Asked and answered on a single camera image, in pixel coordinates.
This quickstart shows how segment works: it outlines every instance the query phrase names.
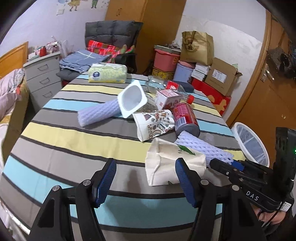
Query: dark bag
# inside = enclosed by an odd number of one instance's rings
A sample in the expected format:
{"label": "dark bag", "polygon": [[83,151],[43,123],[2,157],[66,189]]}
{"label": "dark bag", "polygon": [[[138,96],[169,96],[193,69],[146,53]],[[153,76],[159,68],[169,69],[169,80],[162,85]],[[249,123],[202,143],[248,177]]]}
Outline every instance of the dark bag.
{"label": "dark bag", "polygon": [[275,49],[269,49],[267,56],[280,75],[292,79],[296,78],[296,48],[289,41],[289,54],[286,54],[281,48],[284,36],[285,31],[282,33],[278,46]]}

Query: human hand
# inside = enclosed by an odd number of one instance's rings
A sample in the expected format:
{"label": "human hand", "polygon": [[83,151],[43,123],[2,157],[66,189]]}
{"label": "human hand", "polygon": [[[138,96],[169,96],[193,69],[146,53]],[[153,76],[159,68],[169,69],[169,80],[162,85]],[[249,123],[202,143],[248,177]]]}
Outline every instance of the human hand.
{"label": "human hand", "polygon": [[[264,221],[264,222],[269,221],[272,218],[272,216],[275,214],[275,212],[276,212],[276,211],[274,211],[273,213],[261,213],[259,215],[259,213],[262,212],[262,210],[260,208],[256,207],[253,204],[251,204],[251,206],[252,206],[252,208],[253,208],[253,210],[254,210],[254,212],[256,214],[256,217],[260,221]],[[285,212],[279,211],[277,213],[277,215],[272,219],[271,224],[274,225],[274,224],[280,223],[281,221],[284,220],[285,216],[286,216],[286,213]]]}

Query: striped tablecloth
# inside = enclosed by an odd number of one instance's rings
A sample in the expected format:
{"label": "striped tablecloth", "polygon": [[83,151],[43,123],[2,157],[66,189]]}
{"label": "striped tablecloth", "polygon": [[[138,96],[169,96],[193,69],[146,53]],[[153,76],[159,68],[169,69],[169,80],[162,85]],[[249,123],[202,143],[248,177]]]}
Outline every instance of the striped tablecloth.
{"label": "striped tablecloth", "polygon": [[[106,240],[187,240],[197,210],[179,185],[148,186],[144,169],[151,140],[141,143],[133,119],[112,117],[80,127],[77,111],[116,98],[134,79],[144,90],[147,77],[128,75],[127,84],[89,83],[83,74],[65,86],[28,124],[14,146],[0,181],[0,197],[6,207],[29,229],[54,185],[76,186],[102,169],[108,158],[117,172],[104,204],[96,214]],[[244,159],[238,143],[207,97],[196,91],[192,105],[201,129],[214,145]],[[160,136],[175,141],[175,132]],[[227,183],[223,175],[207,169],[205,177],[215,185]],[[75,240],[82,240],[77,214],[71,205]],[[216,223],[221,216],[217,205]]]}

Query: pink container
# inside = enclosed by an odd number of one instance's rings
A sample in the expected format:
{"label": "pink container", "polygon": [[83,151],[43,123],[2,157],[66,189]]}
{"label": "pink container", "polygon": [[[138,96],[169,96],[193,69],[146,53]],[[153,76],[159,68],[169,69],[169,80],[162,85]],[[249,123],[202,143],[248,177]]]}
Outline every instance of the pink container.
{"label": "pink container", "polygon": [[164,72],[174,72],[180,55],[168,53],[159,49],[155,49],[154,67]]}

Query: yellow box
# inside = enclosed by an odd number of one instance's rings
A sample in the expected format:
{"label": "yellow box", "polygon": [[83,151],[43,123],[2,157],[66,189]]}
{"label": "yellow box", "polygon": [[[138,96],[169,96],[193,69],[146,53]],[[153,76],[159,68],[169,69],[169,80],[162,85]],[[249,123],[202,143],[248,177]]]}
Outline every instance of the yellow box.
{"label": "yellow box", "polygon": [[175,74],[175,72],[164,72],[164,71],[157,69],[155,67],[153,67],[153,70],[152,70],[152,75],[159,76],[160,78],[162,78],[164,80],[172,80],[174,78],[174,74]]}

